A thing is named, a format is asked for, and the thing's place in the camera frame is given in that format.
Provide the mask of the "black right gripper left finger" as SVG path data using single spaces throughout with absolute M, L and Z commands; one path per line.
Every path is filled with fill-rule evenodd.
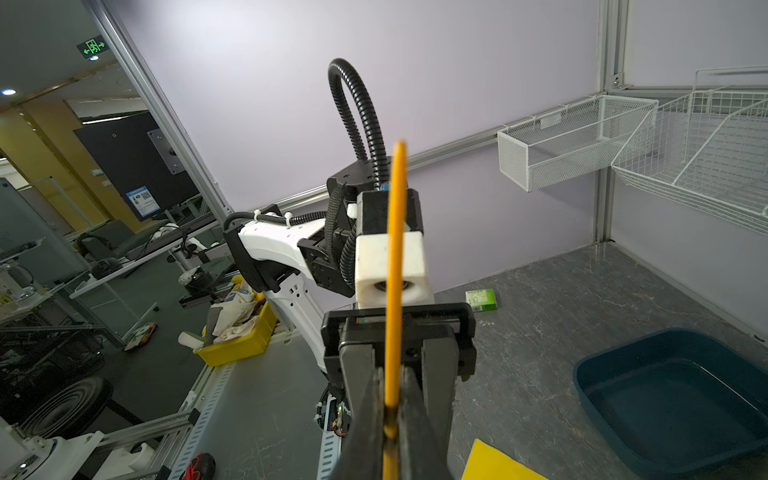
M 330 478 L 381 480 L 384 446 L 383 369 L 376 368 L 354 414 L 351 430 Z

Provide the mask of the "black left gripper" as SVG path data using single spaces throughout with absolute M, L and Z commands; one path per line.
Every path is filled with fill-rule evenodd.
M 402 309 L 401 363 L 422 377 L 427 415 L 442 456 L 450 442 L 456 366 L 464 380 L 475 374 L 475 331 L 474 312 L 464 302 Z M 385 360 L 385 309 L 333 310 L 323 319 L 321 337 L 329 382 L 344 381 L 346 431 L 355 432 L 358 425 L 370 428 L 376 408 L 376 366 L 382 367 Z

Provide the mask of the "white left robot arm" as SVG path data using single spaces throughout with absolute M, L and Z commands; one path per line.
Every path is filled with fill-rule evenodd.
M 345 419 L 363 408 L 385 364 L 390 159 L 361 157 L 327 182 L 323 212 L 276 206 L 231 214 L 226 241 L 247 283 L 308 343 Z M 476 322 L 465 303 L 438 303 L 428 279 L 416 191 L 405 192 L 401 353 L 438 451 L 450 440 L 458 380 L 475 371 Z

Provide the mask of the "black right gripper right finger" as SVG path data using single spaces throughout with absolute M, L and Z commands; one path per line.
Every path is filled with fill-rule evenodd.
M 452 479 L 414 371 L 403 366 L 398 406 L 399 479 Z

